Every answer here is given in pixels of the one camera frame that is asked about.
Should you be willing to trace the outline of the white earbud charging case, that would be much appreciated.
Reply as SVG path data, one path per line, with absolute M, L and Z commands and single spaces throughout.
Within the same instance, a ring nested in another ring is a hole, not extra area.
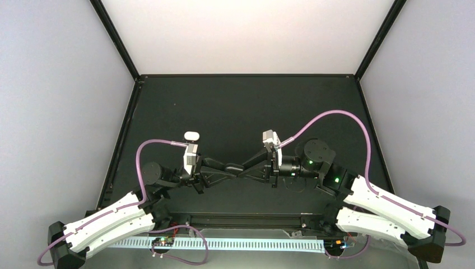
M 195 131 L 187 131 L 184 133 L 184 139 L 186 141 L 198 141 L 200 139 L 200 134 Z

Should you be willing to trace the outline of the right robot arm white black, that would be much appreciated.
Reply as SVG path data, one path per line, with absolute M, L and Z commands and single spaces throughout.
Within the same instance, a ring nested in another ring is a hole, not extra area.
M 298 144 L 293 156 L 282 156 L 278 148 L 266 146 L 238 177 L 273 184 L 279 178 L 314 180 L 317 190 L 332 197 L 317 223 L 321 232 L 365 234 L 393 242 L 420 260 L 440 263 L 450 211 L 420 206 L 387 192 L 336 164 L 335 156 L 316 138 Z

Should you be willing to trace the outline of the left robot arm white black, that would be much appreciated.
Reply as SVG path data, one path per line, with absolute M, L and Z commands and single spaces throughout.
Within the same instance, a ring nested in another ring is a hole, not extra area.
M 142 185 L 136 190 L 81 220 L 50 225 L 47 250 L 53 267 L 80 268 L 104 248 L 137 234 L 173 233 L 181 225 L 172 225 L 173 218 L 166 207 L 169 190 L 193 186 L 202 191 L 236 178 L 242 170 L 240 165 L 201 157 L 190 172 L 146 164 L 140 170 Z

